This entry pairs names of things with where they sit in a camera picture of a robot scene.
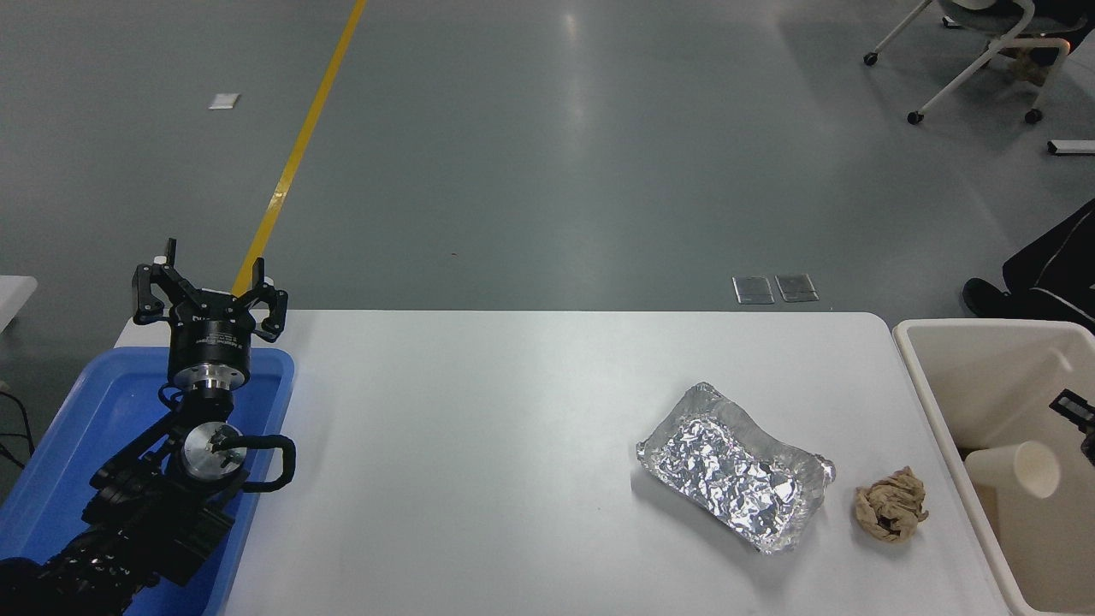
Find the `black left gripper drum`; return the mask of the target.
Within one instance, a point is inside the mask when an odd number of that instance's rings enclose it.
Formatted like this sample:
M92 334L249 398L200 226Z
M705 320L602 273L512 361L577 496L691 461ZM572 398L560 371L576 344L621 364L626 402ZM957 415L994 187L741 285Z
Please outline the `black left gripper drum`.
M168 373L180 374L192 367L222 365L249 374L252 335L257 321L242 309L229 309L218 295L184 300L169 309Z

